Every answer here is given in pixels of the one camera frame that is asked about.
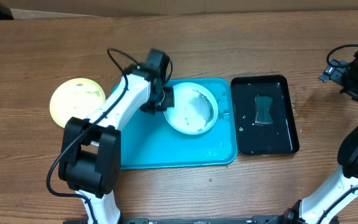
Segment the light blue plate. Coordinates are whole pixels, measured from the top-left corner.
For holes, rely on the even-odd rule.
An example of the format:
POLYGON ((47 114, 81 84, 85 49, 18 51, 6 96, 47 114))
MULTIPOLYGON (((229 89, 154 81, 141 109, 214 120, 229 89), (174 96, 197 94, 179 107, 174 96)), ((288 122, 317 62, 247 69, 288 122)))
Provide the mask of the light blue plate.
POLYGON ((173 85, 174 107, 164 112, 171 127, 187 135, 208 132, 218 118, 218 102, 204 86, 193 82, 173 85))

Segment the yellow plate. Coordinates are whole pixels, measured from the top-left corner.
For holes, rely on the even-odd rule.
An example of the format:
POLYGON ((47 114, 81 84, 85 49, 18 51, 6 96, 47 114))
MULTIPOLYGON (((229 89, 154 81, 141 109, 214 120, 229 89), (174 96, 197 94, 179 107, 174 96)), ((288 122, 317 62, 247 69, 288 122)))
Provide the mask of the yellow plate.
POLYGON ((106 101, 99 84, 87 78, 74 78, 62 83, 50 99, 52 119, 62 128, 71 117, 86 118, 106 101))

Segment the green scrubbing sponge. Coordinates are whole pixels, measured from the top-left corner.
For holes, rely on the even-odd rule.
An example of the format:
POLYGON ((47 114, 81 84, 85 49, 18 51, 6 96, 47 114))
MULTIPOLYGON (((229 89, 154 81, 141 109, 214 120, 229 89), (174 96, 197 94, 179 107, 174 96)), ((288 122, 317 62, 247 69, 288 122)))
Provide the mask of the green scrubbing sponge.
POLYGON ((255 97, 255 124, 272 124, 273 119, 270 115, 270 107, 273 99, 269 96, 255 97))

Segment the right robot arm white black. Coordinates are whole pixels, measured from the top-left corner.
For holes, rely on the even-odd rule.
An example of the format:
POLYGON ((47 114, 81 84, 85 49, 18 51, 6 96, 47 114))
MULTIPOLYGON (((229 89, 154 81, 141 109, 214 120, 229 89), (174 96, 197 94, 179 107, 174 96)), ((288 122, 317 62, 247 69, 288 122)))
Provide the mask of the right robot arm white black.
MULTIPOLYGON (((358 44, 355 48, 349 63, 327 58, 320 79, 341 85, 340 92, 358 102, 358 44)), ((337 214, 358 197, 358 126, 341 143, 337 163, 334 173, 315 192, 269 222, 339 223, 337 214)))

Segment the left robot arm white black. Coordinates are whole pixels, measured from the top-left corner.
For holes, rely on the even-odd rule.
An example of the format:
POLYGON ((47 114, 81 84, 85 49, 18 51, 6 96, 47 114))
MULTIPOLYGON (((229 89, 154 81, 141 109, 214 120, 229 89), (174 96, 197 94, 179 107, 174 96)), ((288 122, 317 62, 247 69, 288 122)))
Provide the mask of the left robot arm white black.
POLYGON ((173 106, 165 78, 164 68, 132 65, 102 106, 67 122, 53 166, 73 190, 70 196, 82 199, 88 223, 120 223, 113 189, 121 171, 121 132, 138 109, 154 114, 173 106))

